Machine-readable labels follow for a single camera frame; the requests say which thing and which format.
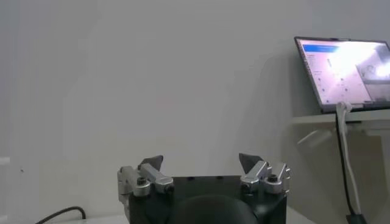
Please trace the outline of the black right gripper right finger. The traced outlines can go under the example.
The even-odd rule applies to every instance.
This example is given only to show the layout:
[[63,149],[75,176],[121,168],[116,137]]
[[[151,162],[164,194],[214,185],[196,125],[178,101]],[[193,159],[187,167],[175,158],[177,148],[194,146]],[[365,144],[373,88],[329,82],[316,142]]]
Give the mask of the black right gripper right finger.
[[244,175],[240,177],[241,189],[245,194],[253,194],[261,187],[268,194],[289,193],[291,169],[285,163],[272,167],[260,156],[239,154]]

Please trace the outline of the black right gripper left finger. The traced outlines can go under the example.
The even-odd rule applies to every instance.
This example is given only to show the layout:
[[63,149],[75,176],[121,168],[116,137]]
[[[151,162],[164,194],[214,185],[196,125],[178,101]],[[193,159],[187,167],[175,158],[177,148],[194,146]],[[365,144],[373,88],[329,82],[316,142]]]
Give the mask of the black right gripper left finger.
[[173,177],[161,173],[163,156],[145,158],[136,167],[122,166],[117,171],[118,199],[124,210],[130,202],[143,203],[156,210],[170,211],[174,199]]

